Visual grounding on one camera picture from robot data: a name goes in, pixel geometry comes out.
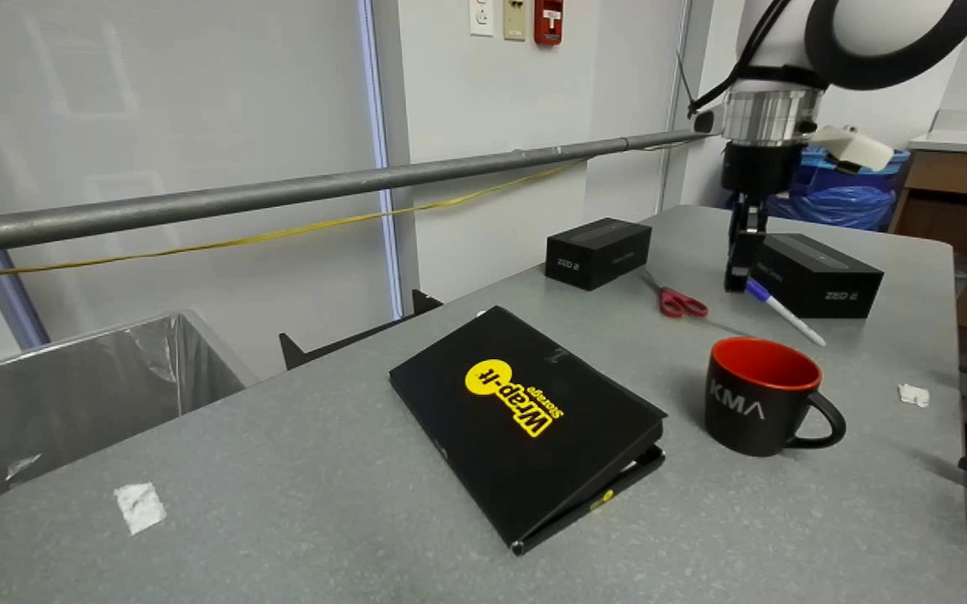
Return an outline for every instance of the red scissors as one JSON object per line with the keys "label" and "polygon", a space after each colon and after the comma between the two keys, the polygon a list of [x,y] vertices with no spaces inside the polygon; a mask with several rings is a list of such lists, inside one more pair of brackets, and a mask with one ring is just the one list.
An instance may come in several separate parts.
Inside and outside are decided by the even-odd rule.
{"label": "red scissors", "polygon": [[654,290],[654,302],[657,302],[657,311],[668,316],[668,320],[707,320],[707,305],[679,292],[679,290],[663,290],[663,285],[654,285],[650,276],[643,276],[643,282]]}

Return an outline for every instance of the white marker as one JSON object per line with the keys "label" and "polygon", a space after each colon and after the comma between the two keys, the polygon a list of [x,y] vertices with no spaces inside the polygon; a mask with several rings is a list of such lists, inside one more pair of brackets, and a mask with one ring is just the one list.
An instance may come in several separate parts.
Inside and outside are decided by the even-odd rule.
{"label": "white marker", "polygon": [[744,296],[764,302],[770,308],[775,308],[789,325],[794,325],[802,335],[809,335],[815,347],[826,347],[826,338],[809,329],[809,323],[802,323],[798,316],[793,316],[772,292],[764,292],[763,282],[744,279]]}

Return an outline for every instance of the black notebook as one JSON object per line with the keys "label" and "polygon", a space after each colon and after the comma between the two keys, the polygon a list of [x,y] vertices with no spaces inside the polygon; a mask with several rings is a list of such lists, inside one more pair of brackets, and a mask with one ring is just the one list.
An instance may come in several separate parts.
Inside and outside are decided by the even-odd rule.
{"label": "black notebook", "polygon": [[508,308],[407,359],[388,383],[513,554],[660,463],[663,413]]}

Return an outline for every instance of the black mug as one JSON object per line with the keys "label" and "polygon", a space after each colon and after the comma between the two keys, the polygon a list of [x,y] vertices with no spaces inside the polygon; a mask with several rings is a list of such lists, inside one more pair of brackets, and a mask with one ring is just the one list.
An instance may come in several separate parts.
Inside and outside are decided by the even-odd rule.
{"label": "black mug", "polygon": [[[846,415],[818,398],[818,367],[770,338],[723,338],[707,367],[707,433],[728,449],[772,458],[779,449],[823,449],[846,436]],[[794,436],[809,405],[826,415],[828,436]]]}

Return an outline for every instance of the gray table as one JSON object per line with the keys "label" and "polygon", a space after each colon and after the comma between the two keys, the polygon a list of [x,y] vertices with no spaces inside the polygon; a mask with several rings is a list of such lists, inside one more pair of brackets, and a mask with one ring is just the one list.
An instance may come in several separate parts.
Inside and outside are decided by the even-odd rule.
{"label": "gray table", "polygon": [[[949,252],[802,233],[888,271],[866,323],[812,323],[828,348],[723,292],[723,212],[668,212],[650,271],[717,323],[812,353],[849,415],[832,449],[728,453],[703,433],[703,371],[724,332],[660,320],[634,276],[578,292],[534,270],[6,494],[0,604],[967,602]],[[528,557],[498,541],[385,383],[485,305],[670,413],[668,463]],[[895,383],[928,387],[931,405],[903,405]],[[126,537],[122,483],[154,483],[167,522]]]}

